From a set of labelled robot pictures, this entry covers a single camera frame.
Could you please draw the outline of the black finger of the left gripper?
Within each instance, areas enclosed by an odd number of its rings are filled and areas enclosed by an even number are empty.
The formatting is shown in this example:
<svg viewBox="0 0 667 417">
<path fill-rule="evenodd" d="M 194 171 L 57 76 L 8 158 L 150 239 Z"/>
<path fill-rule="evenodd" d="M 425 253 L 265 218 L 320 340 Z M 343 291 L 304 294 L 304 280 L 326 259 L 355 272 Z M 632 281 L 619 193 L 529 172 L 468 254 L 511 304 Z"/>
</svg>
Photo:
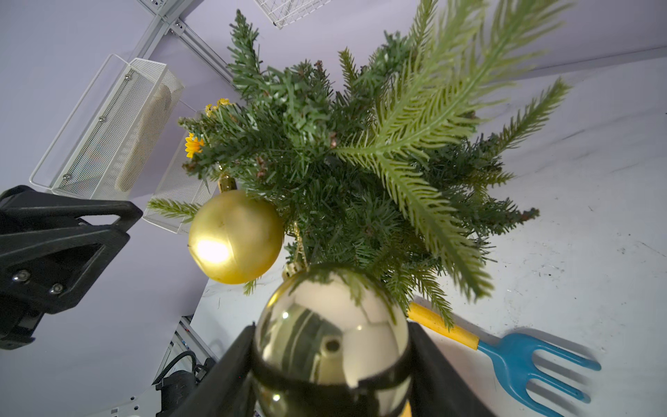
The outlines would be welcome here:
<svg viewBox="0 0 667 417">
<path fill-rule="evenodd" d="M 1 195 L 1 347 L 34 342 L 43 316 L 78 305 L 130 239 L 142 210 L 25 185 Z"/>
</svg>

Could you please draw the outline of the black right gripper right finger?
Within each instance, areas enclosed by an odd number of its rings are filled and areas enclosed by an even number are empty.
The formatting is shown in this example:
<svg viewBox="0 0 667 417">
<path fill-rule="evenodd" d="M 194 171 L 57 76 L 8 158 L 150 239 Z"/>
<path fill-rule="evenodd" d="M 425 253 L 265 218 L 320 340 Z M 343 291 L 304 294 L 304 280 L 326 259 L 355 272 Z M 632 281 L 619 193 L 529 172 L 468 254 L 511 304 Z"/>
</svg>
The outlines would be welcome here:
<svg viewBox="0 0 667 417">
<path fill-rule="evenodd" d="M 411 413 L 420 417 L 494 417 L 418 323 L 408 324 L 413 386 Z"/>
</svg>

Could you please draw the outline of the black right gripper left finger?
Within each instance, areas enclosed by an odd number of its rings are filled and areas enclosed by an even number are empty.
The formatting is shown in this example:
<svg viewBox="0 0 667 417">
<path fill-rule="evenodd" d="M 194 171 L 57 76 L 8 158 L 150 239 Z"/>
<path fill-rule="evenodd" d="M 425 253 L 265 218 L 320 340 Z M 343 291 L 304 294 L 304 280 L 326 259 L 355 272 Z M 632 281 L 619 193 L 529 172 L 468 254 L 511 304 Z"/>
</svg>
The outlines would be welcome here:
<svg viewBox="0 0 667 417">
<path fill-rule="evenodd" d="M 250 383 L 255 325 L 244 328 L 195 391 L 171 415 L 254 416 L 256 397 Z"/>
</svg>

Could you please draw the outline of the shiny gold ball ornament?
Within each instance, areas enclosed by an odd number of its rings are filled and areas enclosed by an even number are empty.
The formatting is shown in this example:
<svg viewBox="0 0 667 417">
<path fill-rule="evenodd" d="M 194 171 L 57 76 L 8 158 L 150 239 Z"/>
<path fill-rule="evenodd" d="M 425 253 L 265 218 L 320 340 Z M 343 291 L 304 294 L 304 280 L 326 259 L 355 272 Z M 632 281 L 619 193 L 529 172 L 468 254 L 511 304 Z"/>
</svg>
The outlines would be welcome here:
<svg viewBox="0 0 667 417">
<path fill-rule="evenodd" d="M 315 262 L 304 235 L 256 326 L 252 387 L 265 416 L 402 416 L 412 385 L 403 310 L 385 261 Z"/>
</svg>

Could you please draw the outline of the matte gold ball ornament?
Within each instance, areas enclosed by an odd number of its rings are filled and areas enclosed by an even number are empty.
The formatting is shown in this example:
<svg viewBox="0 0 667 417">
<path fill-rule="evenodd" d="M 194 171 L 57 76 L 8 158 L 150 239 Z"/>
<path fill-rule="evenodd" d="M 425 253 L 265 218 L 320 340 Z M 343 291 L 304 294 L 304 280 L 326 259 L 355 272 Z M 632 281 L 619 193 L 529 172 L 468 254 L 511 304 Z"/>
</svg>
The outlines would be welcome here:
<svg viewBox="0 0 667 417">
<path fill-rule="evenodd" d="M 189 253 L 203 274 L 227 285 L 251 283 L 276 262 L 284 222 L 269 201 L 238 189 L 222 177 L 220 194 L 209 199 L 189 228 Z"/>
</svg>

